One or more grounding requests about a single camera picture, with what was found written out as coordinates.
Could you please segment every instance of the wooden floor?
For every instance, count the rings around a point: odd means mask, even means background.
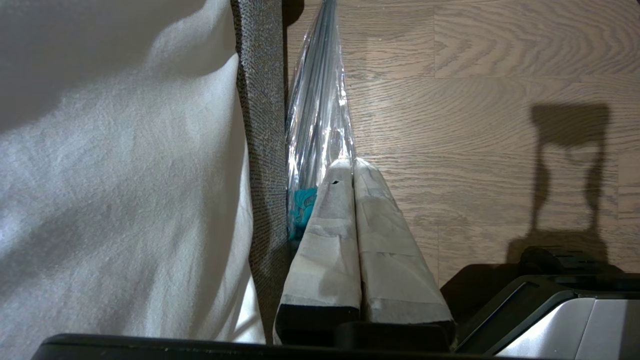
[[[287,30],[289,75],[318,0]],[[439,284],[529,244],[640,272],[636,0],[339,0],[356,148]]]

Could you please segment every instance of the clear plastic bag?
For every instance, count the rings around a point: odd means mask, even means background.
[[[336,0],[323,0],[305,36],[292,84],[287,225],[293,250],[302,239],[327,168],[337,159],[355,157],[336,7]]]

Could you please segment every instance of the silver metal device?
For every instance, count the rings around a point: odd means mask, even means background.
[[[577,360],[640,359],[640,300],[568,300],[496,355]]]

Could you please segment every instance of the wood grain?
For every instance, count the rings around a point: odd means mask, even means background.
[[[603,104],[607,151],[640,146],[638,76],[370,79],[348,83],[361,153],[516,151],[532,153],[536,105]]]
[[[433,77],[433,8],[341,6],[340,32],[347,77]]]
[[[636,0],[519,1],[535,31],[533,76],[630,74],[640,70]]]
[[[637,72],[637,7],[634,0],[436,6],[436,77]]]
[[[621,153],[618,156],[618,168],[620,224],[640,225],[640,151]]]
[[[531,75],[537,25],[522,12],[519,1],[436,6],[436,77]]]
[[[603,230],[609,262],[628,273],[640,273],[640,226],[619,225]]]
[[[367,159],[383,172],[409,225],[528,226],[531,222],[536,171],[533,155],[420,152],[369,155]],[[564,153],[549,152],[545,153],[545,163],[550,185],[538,225],[549,229],[588,228],[591,210],[585,185],[589,162],[576,163]],[[598,223],[616,225],[615,161],[605,163],[600,190]]]

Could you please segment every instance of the wrapped item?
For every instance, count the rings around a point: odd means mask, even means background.
[[[336,326],[360,318],[360,263],[351,160],[336,160],[318,188],[316,205],[280,298],[276,344],[330,346]]]
[[[364,320],[452,324],[449,307],[380,171],[358,158],[353,186]]]
[[[287,200],[295,255],[274,324],[275,343],[330,345],[337,325],[360,318],[355,150],[336,7],[335,0],[320,6],[292,86]]]
[[[335,0],[320,6],[305,37],[289,99],[287,226],[293,251],[327,168],[337,159],[355,156],[336,7]]]

